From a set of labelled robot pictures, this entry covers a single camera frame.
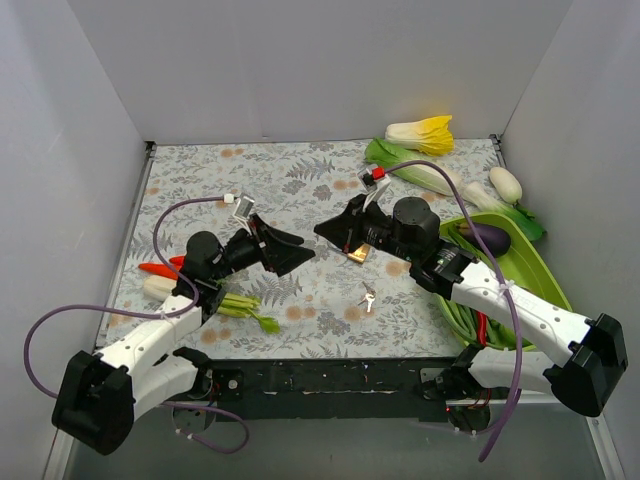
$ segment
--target white wall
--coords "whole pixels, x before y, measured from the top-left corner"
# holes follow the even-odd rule
[[[27,329],[65,303],[104,303],[144,144],[64,0],[0,0],[0,477],[39,478],[53,401],[22,367]],[[57,389],[99,316],[54,318],[35,367]]]
[[[161,143],[501,133],[571,0],[69,0]]]
[[[574,0],[504,135],[542,253],[573,306],[623,324],[630,368],[605,409],[640,478],[640,4]]]

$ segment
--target leafy vegetable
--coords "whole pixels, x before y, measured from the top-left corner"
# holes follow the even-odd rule
[[[419,122],[394,123],[387,127],[385,140],[428,155],[444,155],[453,150],[449,131],[451,115],[427,118]]]
[[[480,250],[476,250],[471,244],[469,244],[459,233],[458,230],[450,226],[445,234],[453,243],[461,246],[478,258],[480,258],[487,265],[489,261]],[[467,343],[478,344],[477,339],[477,316],[475,310],[470,309],[464,305],[458,305],[451,300],[445,300],[445,308],[449,311],[450,315],[445,315],[445,320],[451,327],[451,329]],[[523,347],[531,346],[531,342],[526,339],[522,341]],[[505,327],[497,320],[489,318],[487,321],[487,346],[502,350],[508,348],[514,350],[516,348],[516,336],[513,330]]]
[[[483,212],[497,212],[506,215],[522,230],[530,242],[538,240],[546,231],[532,218],[489,196],[479,182],[471,182],[467,185],[462,191],[462,197]]]
[[[535,214],[531,210],[529,210],[528,208],[523,207],[521,203],[516,203],[513,206],[513,208],[518,210],[521,214],[523,214],[529,220],[534,220],[536,218]]]
[[[142,288],[146,295],[164,301],[171,295],[171,290],[175,286],[175,280],[159,275],[151,275],[144,281]],[[258,315],[257,309],[261,303],[262,300],[258,297],[244,297],[235,293],[226,293],[216,313],[234,318],[253,317],[266,333],[280,333],[280,325],[278,325],[275,318]]]
[[[375,163],[380,167],[389,168],[399,163],[408,162],[410,160],[429,160],[428,157],[419,152],[411,152],[406,148],[393,145],[380,138],[374,138],[364,152],[367,162]],[[462,185],[462,177],[445,167],[441,167],[451,178],[457,189]],[[424,165],[413,165],[411,167],[402,168],[393,172],[408,182],[414,183],[421,187],[433,190],[443,195],[453,195],[449,184],[440,173],[433,168]]]

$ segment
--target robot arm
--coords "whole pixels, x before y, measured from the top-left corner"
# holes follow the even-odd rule
[[[223,383],[228,372],[214,369],[205,354],[185,347],[176,350],[179,340],[216,312],[225,295],[218,281],[258,262],[267,271],[285,275],[315,255],[301,246],[301,237],[249,215],[252,204],[248,197],[240,199],[234,216],[245,228],[227,245],[210,232],[189,239],[180,271],[198,288],[193,308],[164,317],[192,303],[192,288],[179,279],[158,310],[160,319],[143,322],[93,355],[81,351],[69,361],[52,416],[56,427],[108,455],[151,408],[181,393],[202,398],[214,382]]]
[[[366,243],[411,262],[411,277],[425,290],[481,311],[507,327],[511,313],[493,271],[464,249],[440,238],[440,219],[421,198],[399,200],[391,216],[376,200],[388,186],[384,171],[359,175],[368,193],[314,232],[351,253]],[[567,312],[517,287],[510,288],[523,337],[540,350],[525,352],[520,386],[552,393],[586,416],[598,416],[627,367],[620,323]],[[435,380],[423,384],[430,398],[467,398],[484,388],[509,385],[514,352],[467,347]]]

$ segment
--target key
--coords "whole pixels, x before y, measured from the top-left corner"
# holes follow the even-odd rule
[[[364,285],[364,288],[366,288],[366,289],[367,289],[367,294],[368,294],[368,295],[372,295],[373,297],[375,297],[375,296],[376,296],[376,291],[375,291],[373,288],[371,288],[369,285],[367,285],[367,283],[366,283],[366,282],[362,282],[362,284]]]
[[[367,313],[371,312],[371,305],[373,305],[373,302],[374,302],[375,299],[376,299],[375,295],[367,293],[364,296],[364,298],[362,299],[362,301],[360,302],[360,304],[363,304],[364,302],[367,302]]]

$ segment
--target tabletop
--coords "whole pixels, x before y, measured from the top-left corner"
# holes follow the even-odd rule
[[[156,150],[119,279],[115,306],[151,312],[160,303],[145,297],[142,262],[157,261],[151,232],[159,215],[187,198],[247,193],[253,211],[280,230],[305,238],[315,258],[278,278],[254,265],[229,277],[232,293],[262,299],[260,313],[274,317],[279,334],[267,334],[253,319],[214,315],[181,340],[220,359],[375,358],[455,356],[460,344],[451,334],[433,294],[409,277],[409,264],[371,250],[363,264],[346,258],[313,233],[315,224],[338,215],[362,192],[356,174],[365,165],[368,140],[244,145],[162,146]],[[458,172],[465,182],[480,181],[495,195],[488,171],[498,164],[490,140],[456,140],[454,151],[437,162]],[[421,196],[445,220],[460,215],[445,197],[393,178],[379,201],[390,213],[405,196]],[[161,228],[159,245],[169,257],[184,254],[189,237],[214,232],[224,243],[239,228],[232,206],[223,202],[183,207]],[[366,282],[376,291],[373,308],[358,305]],[[101,343],[108,345],[144,320],[112,315]]]

